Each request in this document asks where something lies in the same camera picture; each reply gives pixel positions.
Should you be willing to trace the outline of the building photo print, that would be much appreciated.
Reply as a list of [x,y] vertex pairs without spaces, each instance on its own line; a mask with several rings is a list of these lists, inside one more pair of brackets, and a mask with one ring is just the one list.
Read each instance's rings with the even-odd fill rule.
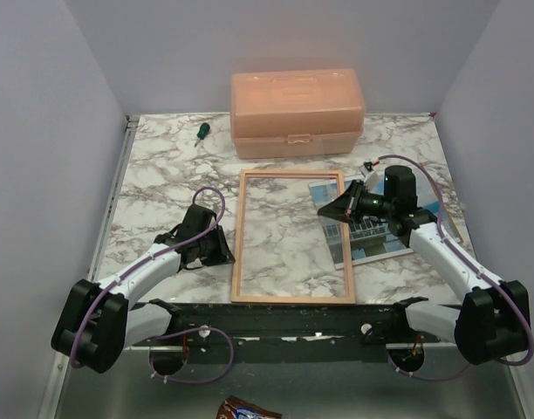
[[[426,176],[418,169],[413,170],[416,178],[418,203],[434,215],[439,213],[440,203]],[[335,181],[313,182],[309,185],[314,207],[318,210],[338,196]],[[337,270],[344,268],[344,257],[339,224],[327,217],[319,219],[332,261]],[[369,218],[349,227],[349,241],[354,265],[367,264],[385,258],[394,258],[412,251],[395,236],[384,222]]]

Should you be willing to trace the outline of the pink wooden picture frame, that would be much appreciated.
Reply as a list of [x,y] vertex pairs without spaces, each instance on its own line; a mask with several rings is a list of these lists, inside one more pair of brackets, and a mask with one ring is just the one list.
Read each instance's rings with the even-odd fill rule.
[[243,234],[245,227],[246,189],[247,181],[257,179],[302,179],[302,180],[334,180],[337,191],[342,194],[345,191],[344,173],[342,170],[322,169],[243,169],[240,174],[240,191],[238,195],[236,240],[234,255],[236,262],[233,265],[230,299],[232,303],[248,305],[354,305],[356,303],[355,283],[352,265],[352,253],[350,247],[350,234],[348,228],[341,224],[341,243],[344,258],[344,297],[279,297],[279,296],[250,296],[241,294],[241,279],[243,268]]

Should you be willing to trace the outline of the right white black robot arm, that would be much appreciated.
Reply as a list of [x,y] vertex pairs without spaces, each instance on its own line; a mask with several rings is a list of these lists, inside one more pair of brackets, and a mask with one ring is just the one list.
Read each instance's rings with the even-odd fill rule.
[[456,344],[471,365],[505,362],[523,354],[525,364],[534,354],[529,295],[517,280],[504,281],[471,257],[442,226],[442,215],[418,203],[413,170],[404,165],[385,169],[382,194],[374,194],[353,180],[335,200],[318,210],[320,216],[356,224],[365,218],[387,224],[404,246],[429,263],[461,302],[458,309],[424,298],[403,300],[399,314],[389,320],[389,331],[407,342],[419,332]]

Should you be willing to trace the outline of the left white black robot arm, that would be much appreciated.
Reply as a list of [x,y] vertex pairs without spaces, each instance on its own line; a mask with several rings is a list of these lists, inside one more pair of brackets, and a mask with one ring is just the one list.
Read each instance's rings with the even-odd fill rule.
[[181,323],[175,309],[141,298],[166,278],[187,270],[194,262],[204,267],[235,261],[222,216],[191,204],[181,223],[155,237],[150,248],[121,271],[72,286],[51,337],[51,348],[68,356],[72,367],[105,373],[125,347],[155,337],[161,344],[175,343]]

